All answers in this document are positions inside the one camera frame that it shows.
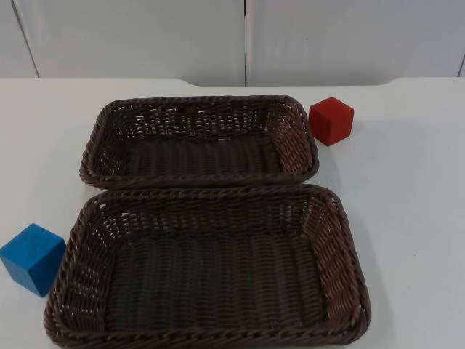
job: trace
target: rectangular basket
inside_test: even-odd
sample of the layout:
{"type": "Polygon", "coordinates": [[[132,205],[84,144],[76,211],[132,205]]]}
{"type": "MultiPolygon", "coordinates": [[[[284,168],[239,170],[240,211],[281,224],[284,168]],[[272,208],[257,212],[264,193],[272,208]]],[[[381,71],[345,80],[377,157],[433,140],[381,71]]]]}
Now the rectangular basket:
{"type": "Polygon", "coordinates": [[[370,318],[339,199],[272,185],[95,196],[45,327],[69,348],[335,345],[370,318]]]}
{"type": "Polygon", "coordinates": [[[307,114],[282,95],[117,100],[81,162],[102,189],[299,183],[318,169],[307,114]]]}

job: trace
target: basket bottom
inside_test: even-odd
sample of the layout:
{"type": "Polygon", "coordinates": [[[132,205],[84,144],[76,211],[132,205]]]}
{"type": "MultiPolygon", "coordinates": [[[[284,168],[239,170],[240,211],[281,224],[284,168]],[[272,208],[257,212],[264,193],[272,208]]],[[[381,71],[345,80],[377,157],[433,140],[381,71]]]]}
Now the basket bottom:
{"type": "Polygon", "coordinates": [[[125,175],[281,173],[271,140],[240,137],[210,142],[144,140],[129,147],[125,175]]]}
{"type": "Polygon", "coordinates": [[[177,235],[119,249],[106,331],[309,328],[326,319],[307,238],[177,235]]]}

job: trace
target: blue wooden block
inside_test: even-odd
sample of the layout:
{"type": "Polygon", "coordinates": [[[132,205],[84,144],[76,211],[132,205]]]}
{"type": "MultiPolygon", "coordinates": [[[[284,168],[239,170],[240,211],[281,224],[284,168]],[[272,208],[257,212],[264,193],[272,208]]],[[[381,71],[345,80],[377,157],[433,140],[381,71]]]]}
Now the blue wooden block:
{"type": "Polygon", "coordinates": [[[65,248],[62,238],[31,224],[0,249],[0,258],[13,280],[43,297],[53,284],[65,248]]]}

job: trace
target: basket rim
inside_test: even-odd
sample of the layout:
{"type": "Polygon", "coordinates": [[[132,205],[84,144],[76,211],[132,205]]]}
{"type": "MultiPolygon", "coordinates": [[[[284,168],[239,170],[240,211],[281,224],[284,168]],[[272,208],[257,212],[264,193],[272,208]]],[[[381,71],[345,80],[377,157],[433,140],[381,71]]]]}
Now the basket rim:
{"type": "Polygon", "coordinates": [[[350,231],[345,231],[346,248],[351,257],[351,269],[355,275],[356,282],[358,285],[358,297],[360,308],[354,309],[351,316],[355,315],[351,321],[339,324],[338,326],[331,326],[331,328],[324,327],[311,327],[309,329],[296,329],[295,327],[289,327],[288,329],[280,328],[279,331],[276,329],[260,329],[260,328],[237,328],[237,329],[212,329],[206,330],[200,327],[189,328],[189,329],[163,329],[163,330],[149,330],[149,331],[138,331],[138,332],[89,332],[89,331],[75,331],[60,320],[60,309],[59,300],[62,297],[63,291],[67,287],[67,283],[70,281],[69,270],[74,268],[76,263],[76,255],[79,253],[79,246],[81,244],[82,236],[79,235],[80,229],[84,228],[89,216],[92,214],[93,209],[103,203],[103,201],[112,200],[146,200],[146,199],[161,199],[161,198],[227,198],[229,197],[257,197],[260,195],[266,196],[270,194],[296,194],[296,193],[313,193],[315,195],[327,196],[327,200],[331,201],[328,204],[337,205],[337,212],[339,213],[339,219],[343,220],[343,225],[348,226],[347,216],[344,208],[341,205],[341,201],[331,190],[319,187],[317,185],[270,185],[270,186],[248,186],[248,187],[236,187],[236,188],[177,188],[177,189],[150,189],[150,190],[119,190],[97,194],[90,198],[84,205],[83,209],[79,213],[76,224],[71,230],[71,236],[67,244],[65,257],[63,258],[62,265],[57,274],[57,278],[54,285],[49,293],[49,299],[45,309],[45,327],[47,334],[52,340],[57,340],[56,335],[60,334],[58,338],[66,341],[66,338],[71,340],[86,340],[91,337],[96,342],[123,342],[128,339],[137,341],[151,340],[154,337],[169,335],[192,335],[198,337],[198,330],[203,331],[205,334],[203,337],[213,337],[217,334],[227,334],[228,336],[241,336],[243,334],[250,334],[259,332],[261,336],[267,336],[274,334],[274,338],[289,338],[289,337],[314,337],[317,335],[323,335],[326,338],[336,337],[341,334],[345,334],[351,331],[359,332],[352,336],[348,341],[344,341],[344,344],[352,342],[359,338],[366,329],[371,320],[371,307],[368,298],[368,290],[366,289],[365,279],[363,272],[358,261],[357,253],[353,243],[352,234],[350,231]]]}
{"type": "Polygon", "coordinates": [[[132,98],[128,100],[114,100],[113,102],[108,103],[99,113],[97,120],[92,130],[89,142],[86,144],[86,149],[83,152],[81,166],[79,169],[79,174],[81,179],[89,185],[94,185],[101,188],[109,188],[114,183],[126,183],[122,185],[121,189],[127,188],[132,189],[132,185],[154,185],[156,186],[158,182],[161,181],[179,181],[182,184],[182,181],[199,181],[202,182],[213,182],[213,181],[224,181],[228,183],[229,181],[238,181],[238,180],[252,180],[252,179],[261,179],[264,181],[268,180],[279,180],[280,182],[285,182],[287,180],[299,179],[301,181],[311,178],[318,171],[320,162],[318,160],[318,149],[315,144],[315,141],[312,137],[312,132],[307,125],[307,120],[302,104],[297,101],[295,98],[288,95],[206,95],[206,96],[187,96],[187,97],[150,97],[150,98],[132,98]],[[193,104],[199,103],[199,101],[205,100],[274,100],[281,99],[283,102],[293,105],[299,112],[300,122],[304,125],[304,136],[306,138],[307,151],[311,155],[312,161],[305,171],[299,174],[291,173],[260,173],[260,174],[189,174],[183,176],[176,175],[158,175],[158,176],[145,176],[145,175],[102,175],[98,172],[95,172],[93,168],[94,157],[101,145],[103,140],[103,135],[106,130],[106,126],[110,119],[111,111],[122,105],[131,105],[134,104],[149,104],[151,102],[157,102],[158,104],[169,104],[174,100],[179,101],[180,103],[192,102],[193,104]]]}

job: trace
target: white wall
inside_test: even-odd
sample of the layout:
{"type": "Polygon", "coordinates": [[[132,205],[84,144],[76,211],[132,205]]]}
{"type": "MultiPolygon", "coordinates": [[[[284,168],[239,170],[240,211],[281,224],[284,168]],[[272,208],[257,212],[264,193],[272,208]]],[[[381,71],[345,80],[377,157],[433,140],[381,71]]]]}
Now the white wall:
{"type": "Polygon", "coordinates": [[[464,0],[248,0],[248,83],[457,76],[464,0]]]}
{"type": "Polygon", "coordinates": [[[243,0],[15,0],[39,75],[244,83],[243,0]]]}
{"type": "Polygon", "coordinates": [[[34,77],[28,47],[10,0],[0,0],[0,77],[34,77]]]}
{"type": "MultiPolygon", "coordinates": [[[[464,0],[14,0],[43,77],[193,84],[381,84],[457,76],[464,0]]],[[[0,77],[35,76],[0,0],[0,77]]]]}

